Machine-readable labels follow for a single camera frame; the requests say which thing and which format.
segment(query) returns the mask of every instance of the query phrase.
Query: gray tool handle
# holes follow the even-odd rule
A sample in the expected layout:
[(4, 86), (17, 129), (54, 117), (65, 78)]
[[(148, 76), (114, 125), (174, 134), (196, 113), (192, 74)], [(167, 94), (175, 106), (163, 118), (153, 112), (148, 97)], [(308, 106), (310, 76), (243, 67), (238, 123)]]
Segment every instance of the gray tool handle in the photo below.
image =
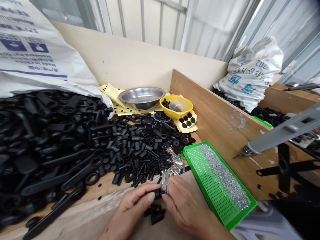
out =
[(320, 127), (320, 103), (255, 138), (247, 146), (252, 152), (259, 154), (317, 127)]
[(315, 88), (319, 88), (320, 85), (316, 84), (316, 83), (310, 83), (310, 84), (306, 84), (306, 85), (301, 85), (298, 87), (290, 87), (290, 88), (286, 88), (284, 89), (284, 91), (295, 91), (295, 90), (312, 90)]

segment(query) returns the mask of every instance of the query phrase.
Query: plastic bag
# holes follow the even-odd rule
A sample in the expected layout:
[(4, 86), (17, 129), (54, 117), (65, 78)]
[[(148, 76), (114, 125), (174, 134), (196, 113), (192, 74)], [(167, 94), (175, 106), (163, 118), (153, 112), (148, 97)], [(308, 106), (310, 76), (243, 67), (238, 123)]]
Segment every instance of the plastic bag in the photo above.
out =
[(80, 54), (28, 0), (0, 1), (0, 81), (1, 98), (59, 89), (113, 106)]
[(265, 37), (252, 48), (238, 47), (228, 66), (228, 74), (213, 87), (251, 112), (264, 98), (274, 76), (280, 72), (283, 52), (275, 37)]

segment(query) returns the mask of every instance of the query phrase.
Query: plastic container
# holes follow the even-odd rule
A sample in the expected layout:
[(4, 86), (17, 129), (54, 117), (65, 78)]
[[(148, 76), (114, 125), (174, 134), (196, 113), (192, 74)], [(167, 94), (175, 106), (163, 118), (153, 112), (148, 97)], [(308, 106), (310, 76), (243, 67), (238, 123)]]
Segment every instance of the plastic container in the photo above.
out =
[(182, 99), (177, 98), (169, 104), (169, 108), (175, 112), (185, 112), (188, 110), (188, 105)]
[[(213, 173), (212, 166), (208, 164), (205, 154), (199, 148), (199, 145), (201, 144), (207, 144), (210, 146), (223, 164), (236, 178), (251, 201), (248, 208), (241, 210), (232, 200), (230, 200), (228, 195), (225, 193), (225, 190), (220, 187), (219, 178)], [(183, 153), (188, 160), (191, 170), (211, 211), (217, 216), (226, 229), (231, 231), (257, 206), (257, 201), (208, 141), (186, 146), (183, 148)]]
[[(162, 102), (164, 99), (167, 99), (168, 102), (173, 102), (176, 99), (181, 99), (187, 104), (187, 110), (185, 112), (175, 112), (171, 109), (168, 109), (162, 105)], [(188, 99), (182, 97), (181, 95), (169, 95), (169, 96), (164, 96), (163, 98), (160, 99), (160, 105), (164, 111), (164, 113), (169, 117), (173, 119), (179, 119), (183, 118), (188, 114), (193, 109), (193, 104), (190, 102)]]
[(266, 121), (263, 121), (262, 119), (260, 119), (260, 118), (258, 118), (258, 117), (256, 117), (256, 116), (252, 116), (252, 117), (254, 117), (254, 118), (257, 119), (258, 121), (262, 122), (264, 125), (268, 126), (269, 128), (273, 128), (273, 126), (272, 126), (270, 123), (268, 123), (268, 122), (266, 122)]

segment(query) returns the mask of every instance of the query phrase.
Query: yellow bowl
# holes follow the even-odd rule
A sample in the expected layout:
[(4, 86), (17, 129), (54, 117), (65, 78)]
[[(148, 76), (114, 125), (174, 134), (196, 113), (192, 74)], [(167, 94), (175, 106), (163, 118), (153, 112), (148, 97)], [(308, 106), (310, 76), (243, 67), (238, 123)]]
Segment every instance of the yellow bowl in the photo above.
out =
[[(162, 105), (162, 102), (164, 99), (166, 99), (168, 102), (173, 102), (175, 99), (177, 98), (180, 98), (182, 99), (188, 106), (188, 110), (185, 111), (185, 112), (181, 112), (181, 113), (178, 113), (178, 112), (175, 112), (171, 109), (168, 109), (166, 107), (164, 107)], [(170, 118), (173, 118), (173, 119), (179, 119), (179, 118), (183, 118), (185, 115), (187, 115), (188, 112), (190, 112), (192, 109), (193, 109), (193, 104), (192, 102), (190, 102), (188, 99), (184, 98), (184, 97), (181, 97), (181, 95), (169, 95), (169, 96), (164, 96), (163, 98), (160, 99), (160, 105), (164, 111), (164, 113), (170, 117)]]

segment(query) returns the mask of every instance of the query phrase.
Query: metal tip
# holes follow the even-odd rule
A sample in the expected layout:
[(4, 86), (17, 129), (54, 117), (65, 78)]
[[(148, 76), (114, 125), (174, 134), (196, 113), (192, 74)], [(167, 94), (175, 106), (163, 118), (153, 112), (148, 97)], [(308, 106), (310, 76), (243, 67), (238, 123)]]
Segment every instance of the metal tip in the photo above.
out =
[(241, 156), (241, 154), (239, 154), (239, 155), (235, 156), (233, 159), (235, 159), (235, 158), (237, 158), (237, 157), (239, 157), (239, 156)]

